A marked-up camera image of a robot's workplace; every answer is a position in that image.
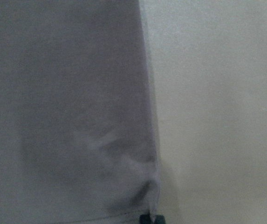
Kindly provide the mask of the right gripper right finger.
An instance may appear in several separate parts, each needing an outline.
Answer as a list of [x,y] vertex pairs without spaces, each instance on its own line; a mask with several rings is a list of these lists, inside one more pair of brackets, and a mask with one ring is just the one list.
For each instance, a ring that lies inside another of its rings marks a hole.
[[163,215],[156,215],[154,217],[154,224],[165,224],[165,217]]

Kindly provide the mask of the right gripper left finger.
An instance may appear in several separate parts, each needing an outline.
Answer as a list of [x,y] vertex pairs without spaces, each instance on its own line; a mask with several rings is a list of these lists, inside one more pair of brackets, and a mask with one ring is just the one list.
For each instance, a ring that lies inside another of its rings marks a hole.
[[151,217],[149,214],[144,214],[139,217],[140,224],[151,224]]

